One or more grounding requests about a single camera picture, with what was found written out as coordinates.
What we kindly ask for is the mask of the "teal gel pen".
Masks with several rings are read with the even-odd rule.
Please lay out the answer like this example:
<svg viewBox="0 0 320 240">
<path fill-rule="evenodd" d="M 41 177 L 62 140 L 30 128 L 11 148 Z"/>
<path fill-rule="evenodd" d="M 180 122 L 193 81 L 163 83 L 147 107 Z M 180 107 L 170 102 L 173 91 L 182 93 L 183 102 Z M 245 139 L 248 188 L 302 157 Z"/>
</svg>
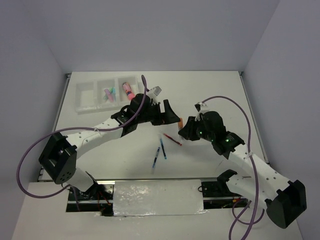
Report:
<svg viewBox="0 0 320 240">
<path fill-rule="evenodd" d="M 162 149 L 163 157 L 164 157 L 165 160 L 167 160 L 167 155 L 166 155 L 166 151 L 165 151 L 165 147 L 164 147 L 163 138 L 162 138 L 160 133 L 158 134 L 158 137 L 159 137 L 159 141 L 160 141 L 160 146 L 161 146 L 161 149 Z"/>
</svg>

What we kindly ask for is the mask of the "orange highlighter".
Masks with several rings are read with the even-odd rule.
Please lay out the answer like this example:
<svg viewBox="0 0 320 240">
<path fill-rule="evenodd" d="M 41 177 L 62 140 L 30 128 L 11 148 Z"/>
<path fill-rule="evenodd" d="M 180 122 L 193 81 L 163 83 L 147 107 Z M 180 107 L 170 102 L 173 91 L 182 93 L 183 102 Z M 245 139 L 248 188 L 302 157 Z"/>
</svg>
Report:
<svg viewBox="0 0 320 240">
<path fill-rule="evenodd" d="M 179 122 L 178 122 L 178 132 L 179 132 L 180 130 L 182 130 L 183 127 L 184 127 L 183 119 L 180 118 L 180 119 L 179 119 Z"/>
</svg>

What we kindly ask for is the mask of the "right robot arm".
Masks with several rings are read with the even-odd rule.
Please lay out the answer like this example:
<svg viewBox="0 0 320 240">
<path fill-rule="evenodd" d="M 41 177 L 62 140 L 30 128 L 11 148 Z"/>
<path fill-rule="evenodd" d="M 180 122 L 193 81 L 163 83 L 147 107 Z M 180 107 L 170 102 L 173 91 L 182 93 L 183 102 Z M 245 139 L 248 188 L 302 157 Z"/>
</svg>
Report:
<svg viewBox="0 0 320 240">
<path fill-rule="evenodd" d="M 290 181 L 264 160 L 249 151 L 237 134 L 227 131 L 222 117 L 215 111 L 190 116 L 178 134 L 186 140 L 200 139 L 211 143 L 213 149 L 229 162 L 240 167 L 246 177 L 228 169 L 217 177 L 217 190 L 223 196 L 239 194 L 258 202 L 269 219 L 285 229 L 306 209 L 306 188 L 299 180 Z"/>
</svg>

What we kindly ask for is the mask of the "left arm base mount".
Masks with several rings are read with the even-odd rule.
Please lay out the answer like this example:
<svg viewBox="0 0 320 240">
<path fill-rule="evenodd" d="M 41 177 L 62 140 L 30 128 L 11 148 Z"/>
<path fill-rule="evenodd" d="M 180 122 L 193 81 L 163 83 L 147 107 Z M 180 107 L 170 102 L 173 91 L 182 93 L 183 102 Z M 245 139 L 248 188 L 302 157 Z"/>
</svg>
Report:
<svg viewBox="0 0 320 240">
<path fill-rule="evenodd" d="M 70 185 L 67 188 L 67 213 L 97 212 L 104 217 L 114 215 L 113 183 L 97 182 L 90 174 L 80 170 L 75 172 L 67 184 Z"/>
</svg>

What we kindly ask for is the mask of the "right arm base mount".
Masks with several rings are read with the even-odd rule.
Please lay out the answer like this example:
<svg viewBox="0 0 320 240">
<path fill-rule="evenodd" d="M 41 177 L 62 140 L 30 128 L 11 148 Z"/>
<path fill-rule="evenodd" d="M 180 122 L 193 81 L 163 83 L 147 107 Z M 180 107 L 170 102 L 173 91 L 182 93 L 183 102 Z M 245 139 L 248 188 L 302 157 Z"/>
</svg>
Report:
<svg viewBox="0 0 320 240">
<path fill-rule="evenodd" d="M 246 206 L 249 201 L 238 193 L 231 192 L 227 187 L 227 181 L 234 175 L 237 175 L 237 172 L 229 169 L 220 174 L 216 180 L 201 182 L 197 190 L 202 193 L 205 210 L 229 209 L 236 202 L 240 202 L 236 205 L 237 208 Z"/>
</svg>

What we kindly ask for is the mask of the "pink glue stick tube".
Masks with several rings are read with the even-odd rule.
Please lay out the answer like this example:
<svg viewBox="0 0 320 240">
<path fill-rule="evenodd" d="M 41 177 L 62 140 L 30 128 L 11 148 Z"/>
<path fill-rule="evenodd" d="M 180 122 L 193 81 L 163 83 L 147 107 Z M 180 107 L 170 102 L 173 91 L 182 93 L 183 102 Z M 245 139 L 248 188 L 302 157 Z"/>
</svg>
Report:
<svg viewBox="0 0 320 240">
<path fill-rule="evenodd" d="M 133 92 L 131 85 L 128 82 L 122 84 L 122 89 L 124 90 L 127 98 L 131 101 L 136 95 Z"/>
</svg>

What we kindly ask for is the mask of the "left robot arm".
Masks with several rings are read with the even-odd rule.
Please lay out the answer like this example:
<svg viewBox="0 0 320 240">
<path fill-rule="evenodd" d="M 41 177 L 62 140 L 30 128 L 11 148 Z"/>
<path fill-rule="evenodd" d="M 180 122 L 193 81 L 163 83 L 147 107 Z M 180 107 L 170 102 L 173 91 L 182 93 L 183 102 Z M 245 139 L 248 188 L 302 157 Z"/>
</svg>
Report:
<svg viewBox="0 0 320 240">
<path fill-rule="evenodd" d="M 138 124 L 150 122 L 153 126 L 160 126 L 179 122 L 179 117 L 167 99 L 163 105 L 164 112 L 161 111 L 160 103 L 139 93 L 130 104 L 92 130 L 86 129 L 70 135 L 54 133 L 43 149 L 39 163 L 55 184 L 69 184 L 79 190 L 83 197 L 91 200 L 105 189 L 88 172 L 77 167 L 77 160 L 94 148 L 135 131 Z"/>
</svg>

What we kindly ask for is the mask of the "red gel pen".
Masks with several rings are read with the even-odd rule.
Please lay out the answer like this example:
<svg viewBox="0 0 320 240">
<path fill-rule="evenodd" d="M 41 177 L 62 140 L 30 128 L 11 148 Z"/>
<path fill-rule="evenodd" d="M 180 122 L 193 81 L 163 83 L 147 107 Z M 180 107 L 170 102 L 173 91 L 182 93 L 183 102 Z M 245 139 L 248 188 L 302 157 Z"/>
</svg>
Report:
<svg viewBox="0 0 320 240">
<path fill-rule="evenodd" d="M 169 136 L 168 134 L 163 133 L 163 135 L 164 135 L 166 138 L 168 138 L 169 140 L 171 140 L 172 142 L 176 143 L 177 145 L 182 146 L 182 143 L 181 143 L 181 142 L 175 140 L 173 137 Z"/>
</svg>

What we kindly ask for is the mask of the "blue highlighter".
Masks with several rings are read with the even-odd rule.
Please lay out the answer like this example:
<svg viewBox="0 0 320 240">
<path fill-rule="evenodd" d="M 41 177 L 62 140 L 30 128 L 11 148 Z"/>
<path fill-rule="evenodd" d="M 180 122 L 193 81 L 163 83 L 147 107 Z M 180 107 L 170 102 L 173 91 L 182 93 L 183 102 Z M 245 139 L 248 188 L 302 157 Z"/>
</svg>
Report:
<svg viewBox="0 0 320 240">
<path fill-rule="evenodd" d="M 112 95 L 113 101 L 115 102 L 116 101 L 116 88 L 115 87 L 111 87 L 109 89 L 109 91 L 110 91 L 110 94 Z"/>
</svg>

